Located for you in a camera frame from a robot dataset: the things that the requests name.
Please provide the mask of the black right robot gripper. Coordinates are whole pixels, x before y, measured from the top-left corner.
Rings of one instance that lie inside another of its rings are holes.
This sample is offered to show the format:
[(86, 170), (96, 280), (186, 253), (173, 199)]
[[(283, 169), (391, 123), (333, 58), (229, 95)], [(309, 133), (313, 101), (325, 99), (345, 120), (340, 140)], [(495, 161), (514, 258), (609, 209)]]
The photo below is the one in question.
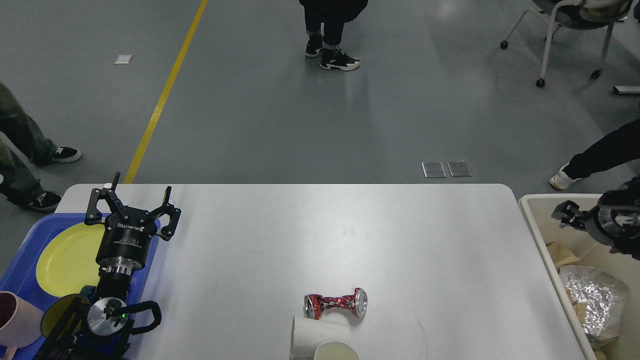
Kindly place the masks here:
[(638, 210), (601, 206), (580, 210), (577, 203), (566, 200), (555, 207), (551, 218), (560, 228), (587, 231), (592, 239), (610, 248), (639, 247)]

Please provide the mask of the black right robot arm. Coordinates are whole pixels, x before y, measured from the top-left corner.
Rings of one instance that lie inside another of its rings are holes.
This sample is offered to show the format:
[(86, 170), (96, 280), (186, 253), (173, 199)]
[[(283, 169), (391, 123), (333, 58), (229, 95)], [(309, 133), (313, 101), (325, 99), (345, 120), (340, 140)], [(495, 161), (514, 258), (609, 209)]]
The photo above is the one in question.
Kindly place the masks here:
[(606, 191), (589, 210), (580, 210), (571, 200), (558, 204), (551, 218), (560, 227), (585, 231), (594, 241), (608, 246), (611, 254), (640, 259), (640, 185), (639, 177)]

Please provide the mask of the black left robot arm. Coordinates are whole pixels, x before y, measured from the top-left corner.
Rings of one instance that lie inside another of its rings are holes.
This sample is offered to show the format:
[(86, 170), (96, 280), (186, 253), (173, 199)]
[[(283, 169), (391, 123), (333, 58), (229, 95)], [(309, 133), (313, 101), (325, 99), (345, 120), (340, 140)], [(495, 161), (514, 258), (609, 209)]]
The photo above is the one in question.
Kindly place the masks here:
[(162, 323), (158, 303), (141, 301), (131, 285), (135, 273), (147, 268), (154, 239), (169, 241), (175, 235), (182, 211), (170, 203), (171, 186), (153, 210), (123, 204), (116, 193), (120, 177), (117, 172), (109, 185), (92, 190), (84, 217), (87, 226), (103, 227), (95, 258), (97, 285), (85, 285), (46, 310), (36, 360), (121, 360), (130, 337)]

